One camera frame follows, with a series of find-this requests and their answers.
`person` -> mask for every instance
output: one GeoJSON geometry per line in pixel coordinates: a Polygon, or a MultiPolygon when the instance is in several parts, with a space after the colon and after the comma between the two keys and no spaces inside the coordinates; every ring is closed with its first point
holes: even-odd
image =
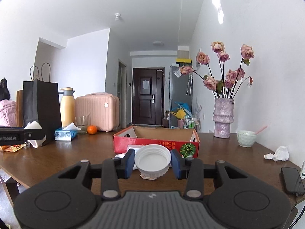
{"type": "Polygon", "coordinates": [[[17,126],[16,107],[7,89],[7,80],[3,78],[0,82],[0,126],[17,126]]]}

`refrigerator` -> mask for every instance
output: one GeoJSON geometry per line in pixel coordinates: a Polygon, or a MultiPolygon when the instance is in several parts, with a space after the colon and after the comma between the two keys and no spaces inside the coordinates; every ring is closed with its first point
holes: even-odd
{"type": "MultiPolygon", "coordinates": [[[[179,78],[175,75],[175,71],[179,69],[180,66],[183,66],[183,63],[175,63],[170,66],[170,95],[169,95],[169,111],[178,107],[175,102],[183,102],[187,103],[192,110],[192,102],[193,102],[193,87],[186,95],[188,82],[189,82],[189,75],[182,75],[179,78]]],[[[170,114],[168,120],[168,127],[177,127],[177,118],[170,114]]]]}

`tissue box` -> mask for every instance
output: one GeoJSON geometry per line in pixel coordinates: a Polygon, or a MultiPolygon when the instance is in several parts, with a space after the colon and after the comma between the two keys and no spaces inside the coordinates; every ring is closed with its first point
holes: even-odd
{"type": "Polygon", "coordinates": [[[198,157],[199,136],[195,129],[169,129],[130,126],[113,135],[115,153],[124,153],[128,145],[158,144],[176,149],[183,157],[198,157]]]}
{"type": "Polygon", "coordinates": [[[58,128],[55,131],[56,141],[71,141],[77,135],[77,131],[74,130],[62,130],[63,128],[58,128]]]}

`pink glitter vase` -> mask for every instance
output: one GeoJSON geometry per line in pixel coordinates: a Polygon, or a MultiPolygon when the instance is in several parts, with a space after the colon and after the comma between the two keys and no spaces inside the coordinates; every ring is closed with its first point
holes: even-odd
{"type": "Polygon", "coordinates": [[[234,101],[228,98],[215,98],[213,121],[215,121],[214,136],[229,138],[233,119],[234,101]]]}

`door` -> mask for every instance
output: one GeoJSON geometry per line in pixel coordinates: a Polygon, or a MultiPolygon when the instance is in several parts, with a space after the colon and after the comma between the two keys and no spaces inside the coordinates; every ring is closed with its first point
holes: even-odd
{"type": "Polygon", "coordinates": [[[164,107],[164,68],[133,69],[133,124],[161,125],[164,107]]]}
{"type": "Polygon", "coordinates": [[[122,93],[122,66],[119,63],[119,69],[117,73],[117,97],[120,101],[120,123],[119,128],[122,127],[121,125],[121,118],[122,118],[122,99],[121,99],[121,93],[122,93]]]}
{"type": "Polygon", "coordinates": [[[126,127],[126,82],[127,67],[119,62],[117,74],[117,97],[120,100],[120,124],[119,127],[126,127]]]}

